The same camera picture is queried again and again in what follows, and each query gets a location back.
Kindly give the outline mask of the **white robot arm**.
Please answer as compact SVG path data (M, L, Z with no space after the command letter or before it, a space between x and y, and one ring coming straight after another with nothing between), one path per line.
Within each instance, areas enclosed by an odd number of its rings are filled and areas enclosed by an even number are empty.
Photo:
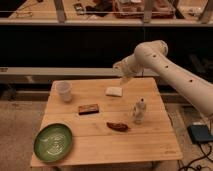
M140 43L134 53L113 64L127 83L144 68L151 69L188 100L199 112L213 119L213 84L171 62L168 46L162 40Z

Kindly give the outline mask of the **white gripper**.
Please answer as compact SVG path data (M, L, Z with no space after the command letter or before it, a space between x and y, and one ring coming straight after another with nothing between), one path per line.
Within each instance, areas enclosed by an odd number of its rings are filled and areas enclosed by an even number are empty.
M143 67L137 62L133 55L127 56L121 61L113 64L113 69L120 78L120 84L128 83L132 77L143 72Z

